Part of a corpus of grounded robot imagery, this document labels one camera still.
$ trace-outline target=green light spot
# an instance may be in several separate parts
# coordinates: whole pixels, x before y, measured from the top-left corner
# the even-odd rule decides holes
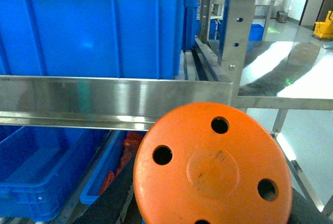
[[[289,80],[289,78],[286,79],[286,84],[291,85],[291,81]]]

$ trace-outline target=floor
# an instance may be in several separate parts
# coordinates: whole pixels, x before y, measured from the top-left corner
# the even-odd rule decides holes
[[[268,33],[266,41],[325,42],[312,37],[313,31],[293,22],[270,21],[270,27],[280,33]],[[248,115],[271,131],[277,114],[275,109],[248,109]],[[333,112],[320,110],[290,110],[282,133],[297,160],[324,204],[333,195]],[[295,179],[293,186],[299,192]]]

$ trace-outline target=circular hole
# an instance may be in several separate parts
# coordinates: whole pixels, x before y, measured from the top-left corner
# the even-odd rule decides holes
[[[152,158],[158,165],[166,165],[172,159],[172,151],[167,146],[159,146],[155,149]]]
[[[211,126],[212,126],[212,129],[218,134],[224,134],[229,129],[229,124],[228,124],[227,120],[220,116],[215,117],[212,120]]]
[[[194,224],[210,224],[210,223],[206,220],[197,220],[196,223]]]
[[[272,202],[277,198],[277,186],[270,179],[263,179],[258,184],[259,195],[268,202]]]

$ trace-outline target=doorway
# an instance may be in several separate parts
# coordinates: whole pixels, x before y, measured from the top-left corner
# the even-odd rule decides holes
[[[323,22],[326,19],[327,13],[333,10],[333,0],[323,0],[322,6],[319,10],[319,14],[317,17],[317,22]]]

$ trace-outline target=orange disc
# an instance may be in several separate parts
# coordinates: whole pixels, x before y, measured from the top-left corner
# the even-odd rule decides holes
[[[146,134],[134,190],[147,224],[286,224],[290,174],[271,136],[217,103],[179,107]]]

